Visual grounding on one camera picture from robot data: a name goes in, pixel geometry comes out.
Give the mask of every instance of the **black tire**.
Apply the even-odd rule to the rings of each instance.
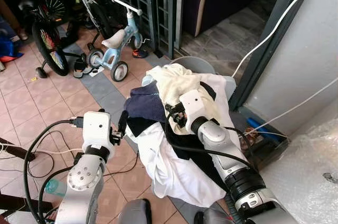
[[[111,38],[114,33],[109,25],[108,17],[105,15],[103,8],[100,5],[93,3],[90,5],[90,10],[95,20],[100,25],[99,31],[104,39]]]
[[[58,31],[46,23],[34,22],[32,34],[39,51],[49,67],[57,74],[66,76],[69,72],[69,68],[62,50],[57,50],[57,45],[60,42]],[[44,38],[49,38],[49,40],[44,41],[42,35],[44,35]]]
[[[88,56],[87,56],[87,65],[89,65],[90,67],[93,67],[95,69],[98,69],[100,67],[100,64],[95,64],[93,61],[93,57],[94,56],[99,56],[100,58],[104,57],[104,52],[101,49],[92,49]]]
[[[142,46],[143,37],[142,37],[141,34],[139,34],[139,35],[140,35],[141,42],[140,42],[140,44],[139,44],[138,46],[137,46],[136,43],[135,43],[135,42],[136,42],[135,37],[132,36],[132,37],[130,38],[130,47],[132,48],[132,50],[139,49],[139,48],[141,48],[141,46]]]
[[[47,73],[45,72],[45,70],[43,70],[42,67],[35,68],[35,71],[36,71],[37,75],[39,76],[39,78],[41,78],[41,79],[47,78]]]
[[[116,70],[120,67],[124,67],[124,71],[120,72],[120,75],[118,76]],[[118,61],[111,69],[110,71],[110,77],[113,81],[120,82],[123,81],[128,75],[128,64],[124,61]]]

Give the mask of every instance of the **tile floor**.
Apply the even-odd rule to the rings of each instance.
[[[61,35],[64,29],[59,28]],[[88,53],[87,42],[92,40],[93,31],[81,29],[79,40],[65,50],[81,54]],[[96,46],[101,47],[99,38]],[[81,116],[88,110],[104,108],[112,116],[112,123],[118,122],[123,110],[123,104],[129,96],[130,90],[140,86],[145,72],[157,65],[169,63],[165,57],[158,58],[154,54],[145,60],[134,59],[131,49],[125,47],[122,58],[129,65],[128,77],[122,82],[113,82],[109,71],[105,70],[95,77],[89,75],[82,79],[75,79],[71,73],[61,77],[48,66],[45,67],[49,77],[32,81],[34,69],[40,65],[43,58],[35,43],[21,48],[25,54],[12,62],[5,64],[6,70],[0,73],[0,137],[28,148],[30,143],[46,127],[46,125],[72,116]],[[82,130],[68,125],[58,125],[40,146],[49,151],[65,151],[65,141],[71,148],[82,145]],[[128,169],[136,158],[137,145],[130,139],[122,141],[116,149],[114,158],[108,163],[106,173]],[[2,152],[0,158],[10,157]],[[53,171],[71,166],[73,159],[70,153],[53,155],[55,166]],[[22,197],[23,160],[12,158],[0,160],[0,169],[17,171],[0,171],[0,191],[2,194]],[[37,153],[37,158],[31,162],[33,174],[43,175],[50,168],[51,160],[46,154]],[[66,174],[57,178],[65,180]],[[29,177],[32,198],[37,198],[38,189],[44,179]],[[117,223],[117,216],[125,203],[135,198],[147,198],[152,205],[154,224],[163,223],[193,223],[193,217],[199,208],[187,204],[179,199],[165,197],[157,198],[150,190],[151,180],[138,160],[136,167],[129,173],[109,175],[105,177],[105,186],[99,197],[99,214],[97,223]],[[61,202],[61,198],[45,194],[45,201],[54,206]],[[223,202],[215,203],[214,208],[225,208]],[[25,212],[17,212],[8,218],[10,223],[35,223],[33,217]]]

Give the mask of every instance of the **white wall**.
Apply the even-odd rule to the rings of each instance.
[[[270,120],[337,77],[337,4],[338,0],[304,0],[245,107]],[[337,96],[334,84],[271,125],[292,134]]]

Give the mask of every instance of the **training wheel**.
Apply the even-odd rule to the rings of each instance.
[[[95,69],[100,67],[99,63],[95,62],[96,58],[103,58],[104,57],[104,52],[103,50],[100,49],[93,49],[89,52],[88,56],[87,56],[87,65],[89,65],[90,67],[93,67]]]
[[[123,81],[128,73],[128,65],[126,62],[118,61],[110,71],[110,77],[113,81]]]
[[[47,78],[47,73],[45,72],[45,70],[43,70],[42,67],[35,68],[35,71],[37,75],[39,76],[39,78],[42,78],[42,79]]]

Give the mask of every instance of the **navy blue cloth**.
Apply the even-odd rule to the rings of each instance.
[[[132,89],[130,98],[124,104],[124,109],[128,111],[130,117],[165,122],[164,107],[158,95],[156,81],[144,87]]]

